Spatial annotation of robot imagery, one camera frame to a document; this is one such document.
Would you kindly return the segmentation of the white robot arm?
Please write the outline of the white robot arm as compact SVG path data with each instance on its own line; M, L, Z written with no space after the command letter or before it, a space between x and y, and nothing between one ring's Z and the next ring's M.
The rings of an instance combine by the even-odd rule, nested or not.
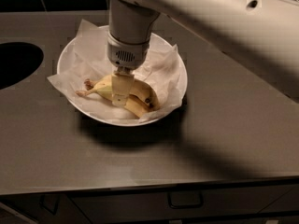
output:
M164 14L299 100L299 4L293 0L110 0L107 56L129 74Z

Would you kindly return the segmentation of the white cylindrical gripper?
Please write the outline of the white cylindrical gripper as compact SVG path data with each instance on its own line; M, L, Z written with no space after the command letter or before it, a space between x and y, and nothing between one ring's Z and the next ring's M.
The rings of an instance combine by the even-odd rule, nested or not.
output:
M128 44L119 41L112 34L107 35L107 57L116 67L136 70L146 60L150 42ZM115 72L111 76L112 104L125 106L130 90L134 84L134 76Z

